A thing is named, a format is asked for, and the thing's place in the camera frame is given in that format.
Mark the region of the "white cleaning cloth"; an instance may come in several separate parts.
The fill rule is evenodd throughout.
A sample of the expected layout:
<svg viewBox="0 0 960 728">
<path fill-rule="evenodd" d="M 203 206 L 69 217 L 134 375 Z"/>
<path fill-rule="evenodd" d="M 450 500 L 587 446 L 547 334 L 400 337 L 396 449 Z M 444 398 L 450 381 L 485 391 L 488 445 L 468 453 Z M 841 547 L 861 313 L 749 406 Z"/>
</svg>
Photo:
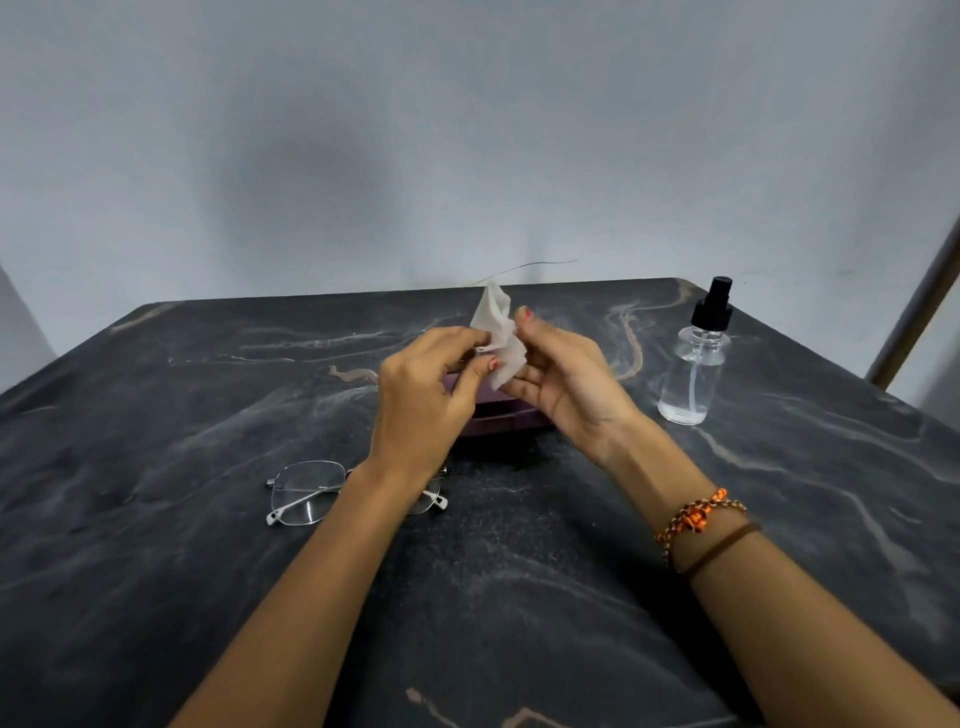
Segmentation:
<svg viewBox="0 0 960 728">
<path fill-rule="evenodd" d="M 501 389 L 527 363 L 526 347 L 517 335 L 517 325 L 510 315 L 511 298 L 495 282 L 486 285 L 470 321 L 470 327 L 489 334 L 485 346 L 477 353 L 495 356 L 498 368 L 486 378 L 492 390 Z"/>
</svg>

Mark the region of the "person's left forearm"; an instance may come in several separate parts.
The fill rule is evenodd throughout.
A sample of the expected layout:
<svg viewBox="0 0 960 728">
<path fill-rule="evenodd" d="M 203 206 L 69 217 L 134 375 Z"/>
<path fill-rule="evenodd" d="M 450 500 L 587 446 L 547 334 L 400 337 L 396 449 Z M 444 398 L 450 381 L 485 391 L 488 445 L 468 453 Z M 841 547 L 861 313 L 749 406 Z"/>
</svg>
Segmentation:
<svg viewBox="0 0 960 728">
<path fill-rule="evenodd" d="M 169 728 L 322 728 L 354 629 L 400 526 L 445 456 L 355 467 L 313 535 Z"/>
</svg>

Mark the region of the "person's right forearm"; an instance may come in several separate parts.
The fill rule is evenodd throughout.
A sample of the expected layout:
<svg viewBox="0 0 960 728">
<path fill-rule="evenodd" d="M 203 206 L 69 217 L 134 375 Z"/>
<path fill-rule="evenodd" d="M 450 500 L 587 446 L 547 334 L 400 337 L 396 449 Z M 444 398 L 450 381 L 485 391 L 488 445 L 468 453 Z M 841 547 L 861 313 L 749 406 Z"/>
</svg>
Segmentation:
<svg viewBox="0 0 960 728">
<path fill-rule="evenodd" d="M 648 525 L 718 492 L 646 418 L 612 475 Z M 671 540 L 672 562 L 771 728 L 960 728 L 960 710 L 734 507 Z"/>
</svg>

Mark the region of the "brown wooden post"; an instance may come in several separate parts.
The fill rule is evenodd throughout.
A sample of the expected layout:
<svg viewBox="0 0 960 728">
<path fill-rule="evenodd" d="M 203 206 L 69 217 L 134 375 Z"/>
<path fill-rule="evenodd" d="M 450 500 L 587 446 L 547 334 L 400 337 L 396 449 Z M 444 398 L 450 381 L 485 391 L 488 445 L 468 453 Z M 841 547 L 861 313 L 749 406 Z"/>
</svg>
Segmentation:
<svg viewBox="0 0 960 728">
<path fill-rule="evenodd" d="M 960 278 L 960 214 L 899 315 L 866 379 L 886 391 Z"/>
</svg>

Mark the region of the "clear spray bottle black nozzle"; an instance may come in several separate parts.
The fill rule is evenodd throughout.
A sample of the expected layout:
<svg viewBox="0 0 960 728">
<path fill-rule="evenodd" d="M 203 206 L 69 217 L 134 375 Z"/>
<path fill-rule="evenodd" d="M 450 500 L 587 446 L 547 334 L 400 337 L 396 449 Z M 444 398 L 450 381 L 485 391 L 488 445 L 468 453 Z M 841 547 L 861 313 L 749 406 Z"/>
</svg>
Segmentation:
<svg viewBox="0 0 960 728">
<path fill-rule="evenodd" d="M 657 404 L 669 422 L 692 427 L 707 418 L 732 346 L 727 333 L 734 312 L 732 286 L 730 277 L 715 276 L 697 301 L 690 324 L 678 333 Z"/>
</svg>

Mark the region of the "person's left hand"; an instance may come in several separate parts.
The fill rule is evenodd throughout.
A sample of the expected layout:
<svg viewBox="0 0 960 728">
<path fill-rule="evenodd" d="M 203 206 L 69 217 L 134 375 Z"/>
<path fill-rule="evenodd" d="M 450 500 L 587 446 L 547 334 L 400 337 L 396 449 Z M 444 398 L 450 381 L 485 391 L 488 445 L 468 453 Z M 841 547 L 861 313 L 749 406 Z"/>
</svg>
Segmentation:
<svg viewBox="0 0 960 728">
<path fill-rule="evenodd" d="M 389 356 L 378 372 L 378 410 L 365 468 L 408 501 L 426 488 L 474 409 L 454 404 L 454 384 L 490 334 L 431 328 Z"/>
</svg>

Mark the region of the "person's right hand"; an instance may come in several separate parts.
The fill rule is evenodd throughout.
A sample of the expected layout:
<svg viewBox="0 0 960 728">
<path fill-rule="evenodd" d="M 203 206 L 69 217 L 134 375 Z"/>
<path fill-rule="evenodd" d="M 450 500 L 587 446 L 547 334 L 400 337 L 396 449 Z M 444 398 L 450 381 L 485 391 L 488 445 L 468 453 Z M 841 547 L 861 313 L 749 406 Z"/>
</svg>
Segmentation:
<svg viewBox="0 0 960 728">
<path fill-rule="evenodd" d="M 645 421 L 594 340 L 548 321 L 548 352 L 527 363 L 501 390 L 537 408 L 591 462 L 615 476 Z"/>
</svg>

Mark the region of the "purple eyeglasses case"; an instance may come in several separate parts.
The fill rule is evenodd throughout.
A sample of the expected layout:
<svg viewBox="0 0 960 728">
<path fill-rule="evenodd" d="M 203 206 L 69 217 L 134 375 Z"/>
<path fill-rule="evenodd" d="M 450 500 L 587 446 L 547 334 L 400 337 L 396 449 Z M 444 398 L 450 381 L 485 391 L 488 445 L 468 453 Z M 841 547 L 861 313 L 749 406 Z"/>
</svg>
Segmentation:
<svg viewBox="0 0 960 728">
<path fill-rule="evenodd" d="M 458 440 L 554 427 L 552 420 L 538 408 L 491 387 L 492 378 L 487 376 L 479 385 L 473 413 L 458 434 Z"/>
</svg>

